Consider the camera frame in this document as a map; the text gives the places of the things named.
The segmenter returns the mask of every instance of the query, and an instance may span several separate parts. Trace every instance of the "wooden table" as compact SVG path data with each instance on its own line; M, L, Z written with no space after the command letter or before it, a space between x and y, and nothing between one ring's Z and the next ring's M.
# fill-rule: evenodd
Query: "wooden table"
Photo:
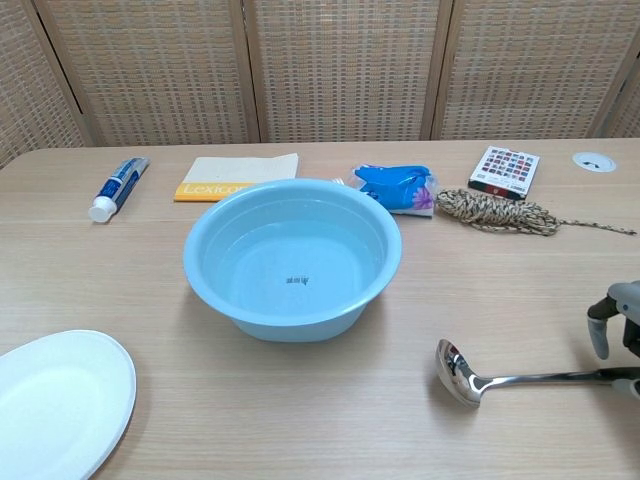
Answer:
M271 144L42 150L0 171L0 353L96 329L132 355L133 418L99 478L638 478L640 405L606 387L490 392L458 406L435 375L438 340L480 373L638 365L610 322L590 346L586 309L640 278L640 238L578 227L495 235L438 216L397 217L400 270L356 325L320 344L255 340L205 306L182 247L208 204L174 203L196 156L298 152L300 176L360 162L424 163L462 186L485 148L542 157L529 200L563 218L640 229L640 139ZM594 174L571 156L596 151ZM123 159L152 164L110 224L87 208Z

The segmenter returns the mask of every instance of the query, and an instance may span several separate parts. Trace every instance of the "white cap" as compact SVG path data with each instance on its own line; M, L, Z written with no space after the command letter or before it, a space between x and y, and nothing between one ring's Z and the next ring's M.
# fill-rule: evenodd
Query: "white cap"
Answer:
M96 197L89 209L89 218L94 222L105 223L117 209L116 203L109 197Z

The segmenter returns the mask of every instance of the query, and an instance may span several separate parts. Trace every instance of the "twine bundle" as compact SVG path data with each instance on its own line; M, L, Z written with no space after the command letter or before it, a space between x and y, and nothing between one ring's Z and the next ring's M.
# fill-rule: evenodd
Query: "twine bundle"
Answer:
M437 205L462 223L486 232L519 232L534 235L554 235L560 225L599 228L611 232L635 235L635 230L603 225L596 222L562 220L541 206L530 202L515 202L500 197L472 194L466 190L442 190Z

